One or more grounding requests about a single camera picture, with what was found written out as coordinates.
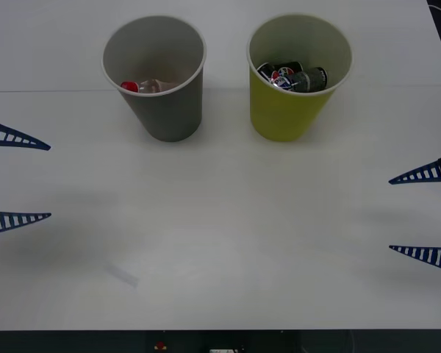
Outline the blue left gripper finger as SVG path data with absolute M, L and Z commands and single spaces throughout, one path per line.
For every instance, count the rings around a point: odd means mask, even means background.
M 51 213 L 0 212 L 0 233 L 25 227 L 51 217 Z
M 51 149 L 47 143 L 3 124 L 0 124 L 0 146 L 44 151 Z

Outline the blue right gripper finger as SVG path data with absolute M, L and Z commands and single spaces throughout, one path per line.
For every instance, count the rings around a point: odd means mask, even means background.
M 395 252 L 441 269 L 441 247 L 389 245 Z
M 441 158 L 432 163 L 407 171 L 389 181 L 391 185 L 431 182 L 441 182 Z

